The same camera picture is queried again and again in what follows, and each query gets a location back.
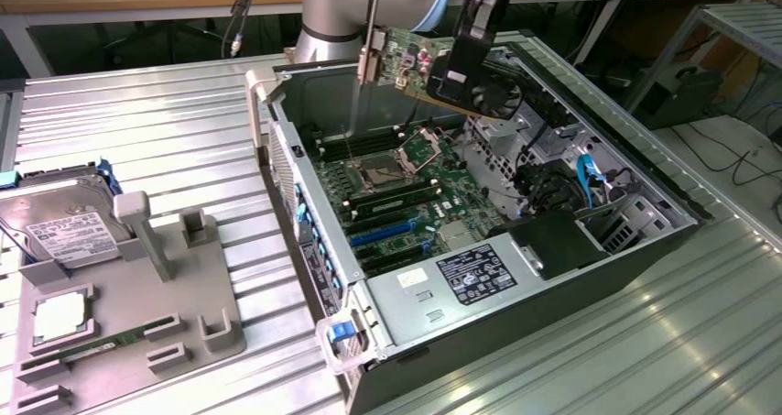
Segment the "green graphics card black fan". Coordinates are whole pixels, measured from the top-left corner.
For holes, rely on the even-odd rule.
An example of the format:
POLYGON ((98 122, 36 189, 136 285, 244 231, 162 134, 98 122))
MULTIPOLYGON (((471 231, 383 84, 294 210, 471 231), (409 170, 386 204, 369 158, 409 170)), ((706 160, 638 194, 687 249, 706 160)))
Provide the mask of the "green graphics card black fan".
POLYGON ((391 85, 415 99, 447 107, 462 114, 510 119, 522 103, 522 85, 513 74, 501 68, 482 64, 479 84, 471 88, 471 106, 454 107, 433 100, 427 95, 427 77, 435 59, 445 55, 454 44, 453 37, 446 41, 426 38, 418 33, 438 21, 437 15, 445 9, 447 0, 435 0, 426 18, 419 25, 407 30, 379 21, 383 0, 369 0, 369 22, 366 44, 361 50, 350 127, 358 128, 366 118, 362 101, 367 89, 375 85, 391 85))

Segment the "installed green RAM stick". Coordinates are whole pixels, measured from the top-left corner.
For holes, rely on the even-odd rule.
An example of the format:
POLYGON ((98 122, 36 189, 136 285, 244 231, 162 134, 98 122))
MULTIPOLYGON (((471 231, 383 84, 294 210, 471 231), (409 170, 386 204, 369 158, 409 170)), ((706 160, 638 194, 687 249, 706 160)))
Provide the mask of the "installed green RAM stick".
POLYGON ((347 199, 348 214, 354 221, 365 220, 395 210, 437 201, 441 194, 442 185, 439 183, 417 182, 387 191, 347 199))

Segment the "silver CPU chip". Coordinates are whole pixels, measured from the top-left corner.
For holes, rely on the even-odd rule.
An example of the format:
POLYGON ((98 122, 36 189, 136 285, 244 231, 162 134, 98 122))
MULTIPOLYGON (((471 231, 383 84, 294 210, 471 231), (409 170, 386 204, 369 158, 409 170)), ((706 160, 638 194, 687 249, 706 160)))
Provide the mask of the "silver CPU chip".
POLYGON ((75 291, 36 304, 34 340, 43 344, 80 331, 86 324, 86 299, 75 291))

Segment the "black expansion slot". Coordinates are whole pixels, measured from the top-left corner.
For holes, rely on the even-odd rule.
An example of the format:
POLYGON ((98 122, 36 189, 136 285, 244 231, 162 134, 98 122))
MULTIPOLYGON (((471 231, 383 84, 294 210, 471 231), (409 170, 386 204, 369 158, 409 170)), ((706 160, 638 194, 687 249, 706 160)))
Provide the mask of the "black expansion slot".
POLYGON ((399 251, 370 257, 361 262, 361 267, 370 277, 379 276, 425 259, 430 254, 430 248, 431 245, 427 243, 409 246, 399 251))

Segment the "black box on floor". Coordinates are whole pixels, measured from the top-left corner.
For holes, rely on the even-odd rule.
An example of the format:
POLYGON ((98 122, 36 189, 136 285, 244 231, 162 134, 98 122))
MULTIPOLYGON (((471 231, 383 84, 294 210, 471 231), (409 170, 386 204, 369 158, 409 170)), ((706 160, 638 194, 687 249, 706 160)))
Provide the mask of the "black box on floor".
POLYGON ((634 111, 637 119, 650 130, 701 119, 722 83, 718 71, 690 62, 671 64, 659 74, 634 111))

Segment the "small silver chipset heatsink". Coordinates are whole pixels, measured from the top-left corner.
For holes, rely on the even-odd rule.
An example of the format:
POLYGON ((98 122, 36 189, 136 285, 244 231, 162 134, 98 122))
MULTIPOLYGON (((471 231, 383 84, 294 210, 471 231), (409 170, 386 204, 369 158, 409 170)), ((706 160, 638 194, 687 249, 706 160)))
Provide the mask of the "small silver chipset heatsink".
POLYGON ((438 230, 438 237, 451 250, 477 242, 473 231, 462 220, 445 224, 438 230))

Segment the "blue expansion slot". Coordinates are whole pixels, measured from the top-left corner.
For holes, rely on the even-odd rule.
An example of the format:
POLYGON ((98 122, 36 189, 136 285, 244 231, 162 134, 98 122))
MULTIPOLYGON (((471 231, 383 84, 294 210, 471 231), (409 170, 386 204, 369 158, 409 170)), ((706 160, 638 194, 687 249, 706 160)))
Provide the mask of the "blue expansion slot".
POLYGON ((363 246, 375 243, 386 238, 410 233, 417 227, 417 220, 410 219, 405 223, 382 227, 374 232, 356 235, 350 239, 351 246, 363 246))

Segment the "metal slat side table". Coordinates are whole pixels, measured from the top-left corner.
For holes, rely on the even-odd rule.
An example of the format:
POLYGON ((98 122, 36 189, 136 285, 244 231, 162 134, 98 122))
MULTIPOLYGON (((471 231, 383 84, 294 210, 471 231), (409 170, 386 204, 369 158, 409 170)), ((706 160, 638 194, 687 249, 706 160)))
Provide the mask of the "metal slat side table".
POLYGON ((687 14, 645 76, 630 87, 622 104, 630 113, 639 106, 662 70, 674 60, 675 53, 698 25, 710 27, 718 36, 727 37, 782 70, 782 5, 768 1, 698 5, 687 14))

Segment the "black open PC case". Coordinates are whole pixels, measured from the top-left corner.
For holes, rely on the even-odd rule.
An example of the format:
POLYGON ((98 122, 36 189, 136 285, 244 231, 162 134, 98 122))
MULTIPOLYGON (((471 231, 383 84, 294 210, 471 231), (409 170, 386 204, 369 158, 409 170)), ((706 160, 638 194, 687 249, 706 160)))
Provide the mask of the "black open PC case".
POLYGON ((348 415, 367 415, 617 293, 709 218, 671 173, 643 153, 645 130, 634 118, 538 38, 501 38, 486 61, 522 85, 522 103, 507 120, 462 114, 391 85, 375 85, 362 101, 366 118, 351 128, 356 65, 348 60, 272 66, 283 83, 264 102, 248 103, 287 245, 316 298, 314 318, 355 310, 377 349, 374 361, 336 376, 348 415), (531 297, 405 348, 393 344, 378 315, 371 278, 348 247, 311 159, 322 143, 394 126, 438 127, 462 138, 469 171, 505 217, 478 242, 510 235, 505 225, 513 220, 561 210, 575 214, 609 254, 543 279, 543 290, 531 297))

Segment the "silver hard disk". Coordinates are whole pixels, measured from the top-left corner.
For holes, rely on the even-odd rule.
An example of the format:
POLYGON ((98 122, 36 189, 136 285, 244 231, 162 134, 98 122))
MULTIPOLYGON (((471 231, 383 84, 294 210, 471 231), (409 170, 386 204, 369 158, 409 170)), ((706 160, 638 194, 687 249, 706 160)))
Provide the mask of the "silver hard disk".
POLYGON ((82 268, 120 255, 131 231, 112 214, 104 177, 83 175, 0 190, 0 228, 36 262, 82 268))

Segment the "green motherboard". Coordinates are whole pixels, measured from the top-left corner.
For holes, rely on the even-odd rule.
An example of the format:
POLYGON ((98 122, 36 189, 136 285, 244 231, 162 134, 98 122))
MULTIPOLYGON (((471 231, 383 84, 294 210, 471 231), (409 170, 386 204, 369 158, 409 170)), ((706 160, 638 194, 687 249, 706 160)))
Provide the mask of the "green motherboard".
MULTIPOLYGON (((430 254, 425 259, 447 253, 451 249, 438 237, 438 230, 453 221, 462 220, 465 222, 478 242, 486 237, 490 229, 502 224, 505 220, 503 214, 489 198, 489 188, 479 184, 469 171, 467 161, 462 157, 467 151, 462 138, 443 132, 438 127, 430 126, 415 126, 410 129, 394 126, 389 132, 398 133, 403 143, 421 128, 427 128, 439 136, 442 155, 418 173, 411 174, 405 170, 406 181, 393 183, 385 189, 366 191, 362 188, 355 171, 346 167, 348 159, 323 162, 316 157, 316 152, 311 157, 314 170, 359 266, 361 262, 370 257, 389 254, 423 243, 431 245, 430 254), (354 221, 351 219, 347 199, 423 181, 442 185, 442 194, 437 201, 395 210, 365 220, 354 221), (410 219, 417 220, 417 227, 410 233, 393 236, 369 245, 351 246, 350 239, 354 236, 374 232, 385 226, 405 223, 410 219)), ((395 154, 398 147, 367 154, 359 159, 386 152, 395 154)))

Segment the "blue disk carrier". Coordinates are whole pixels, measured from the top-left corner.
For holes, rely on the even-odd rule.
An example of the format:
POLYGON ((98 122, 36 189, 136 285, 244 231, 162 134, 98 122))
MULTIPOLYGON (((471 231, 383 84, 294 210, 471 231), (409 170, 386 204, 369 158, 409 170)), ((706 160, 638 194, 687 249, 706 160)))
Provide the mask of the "blue disk carrier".
POLYGON ((0 173, 0 203, 20 204, 12 211, 40 204, 60 207, 68 214, 107 212, 122 193, 112 165, 104 158, 59 169, 0 173))

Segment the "green loose RAM stick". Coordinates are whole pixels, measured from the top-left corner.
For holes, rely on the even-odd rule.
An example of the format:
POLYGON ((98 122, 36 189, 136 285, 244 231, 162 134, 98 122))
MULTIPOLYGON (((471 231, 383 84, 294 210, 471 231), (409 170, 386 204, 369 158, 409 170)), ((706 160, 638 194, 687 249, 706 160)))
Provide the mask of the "green loose RAM stick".
POLYGON ((172 317, 166 317, 166 318, 160 318, 158 320, 154 320, 150 323, 144 323, 140 326, 138 326, 130 330, 126 330, 120 333, 116 333, 114 335, 110 335, 110 336, 107 336, 94 342, 90 342, 87 344, 82 344, 76 347, 68 348, 62 353, 59 353, 58 356, 60 358, 66 358, 72 355, 80 355, 82 353, 86 353, 86 352, 95 350, 98 348, 103 348, 107 345, 111 345, 112 347, 119 347, 119 346, 132 344, 132 343, 138 342, 144 337, 144 333, 147 331, 150 331, 151 329, 155 329, 158 327, 162 327, 163 325, 166 325, 168 323, 174 323, 174 321, 175 321, 175 319, 172 317))

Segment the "open metal socket cover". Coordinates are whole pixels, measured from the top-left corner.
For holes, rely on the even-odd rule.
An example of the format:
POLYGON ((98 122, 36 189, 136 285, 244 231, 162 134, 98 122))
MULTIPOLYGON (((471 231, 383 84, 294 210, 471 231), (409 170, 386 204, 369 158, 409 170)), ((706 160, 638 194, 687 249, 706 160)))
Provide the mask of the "open metal socket cover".
POLYGON ((421 128, 402 143, 397 159, 403 169, 418 173, 442 155, 441 138, 427 128, 421 128))

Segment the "grey power supply unit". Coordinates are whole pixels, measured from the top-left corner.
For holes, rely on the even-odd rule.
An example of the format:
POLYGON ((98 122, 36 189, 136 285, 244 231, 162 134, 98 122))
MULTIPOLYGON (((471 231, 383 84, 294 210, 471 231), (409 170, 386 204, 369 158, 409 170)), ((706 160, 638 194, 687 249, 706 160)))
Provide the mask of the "grey power supply unit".
POLYGON ((545 287, 542 268, 531 247, 503 234, 371 278, 393 344, 430 341, 531 297, 545 287))

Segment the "black plastic air shroud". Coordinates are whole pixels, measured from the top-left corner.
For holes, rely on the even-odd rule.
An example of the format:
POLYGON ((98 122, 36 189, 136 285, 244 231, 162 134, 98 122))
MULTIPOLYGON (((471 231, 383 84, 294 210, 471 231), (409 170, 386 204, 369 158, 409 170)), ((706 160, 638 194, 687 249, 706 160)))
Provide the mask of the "black plastic air shroud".
POLYGON ((513 220, 506 225, 515 243, 538 260, 537 274, 551 279, 609 257, 571 212, 554 210, 513 220))

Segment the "CPU socket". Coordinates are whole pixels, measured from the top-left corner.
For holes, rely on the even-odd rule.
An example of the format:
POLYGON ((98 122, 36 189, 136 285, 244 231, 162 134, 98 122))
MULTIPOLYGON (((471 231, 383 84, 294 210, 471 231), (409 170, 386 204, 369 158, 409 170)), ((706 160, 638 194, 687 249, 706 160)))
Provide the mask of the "CPU socket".
POLYGON ((363 157, 355 165, 362 187, 367 191, 385 189, 393 183, 406 181, 403 167, 394 153, 379 153, 363 157))

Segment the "grey parts rack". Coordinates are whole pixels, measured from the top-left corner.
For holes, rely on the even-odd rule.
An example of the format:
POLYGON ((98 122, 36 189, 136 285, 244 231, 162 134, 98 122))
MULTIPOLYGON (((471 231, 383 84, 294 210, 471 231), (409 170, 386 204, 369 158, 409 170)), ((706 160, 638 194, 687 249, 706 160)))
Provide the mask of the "grey parts rack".
POLYGON ((144 192, 114 200, 131 229, 120 255, 67 269, 52 259, 22 268, 11 415, 75 415, 242 353, 247 342, 214 218, 199 210, 152 226, 144 192), (68 292, 86 299, 80 331, 36 344, 36 304, 68 292), (66 358, 66 349, 160 318, 135 343, 66 358))

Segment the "thin socket locking lever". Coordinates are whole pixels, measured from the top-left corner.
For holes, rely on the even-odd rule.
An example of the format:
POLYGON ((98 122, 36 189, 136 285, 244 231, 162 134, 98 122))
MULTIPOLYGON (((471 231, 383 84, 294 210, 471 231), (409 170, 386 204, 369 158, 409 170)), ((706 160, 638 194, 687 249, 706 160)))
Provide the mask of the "thin socket locking lever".
POLYGON ((373 189, 373 183, 365 176, 365 170, 362 168, 362 162, 359 159, 363 155, 367 154, 367 148, 356 139, 347 137, 347 135, 343 135, 343 141, 348 153, 348 164, 346 165, 346 167, 351 168, 355 171, 355 175, 359 179, 362 188, 366 191, 370 191, 373 189))

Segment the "black RAM slots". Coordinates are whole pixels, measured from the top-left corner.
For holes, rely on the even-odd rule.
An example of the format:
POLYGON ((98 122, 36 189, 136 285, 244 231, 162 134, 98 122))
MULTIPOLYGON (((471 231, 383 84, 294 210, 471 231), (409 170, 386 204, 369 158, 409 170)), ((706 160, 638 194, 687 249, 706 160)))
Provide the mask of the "black RAM slots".
POLYGON ((398 133, 385 132, 328 141, 316 147, 315 152, 323 162, 334 162, 394 149, 401 143, 398 133))

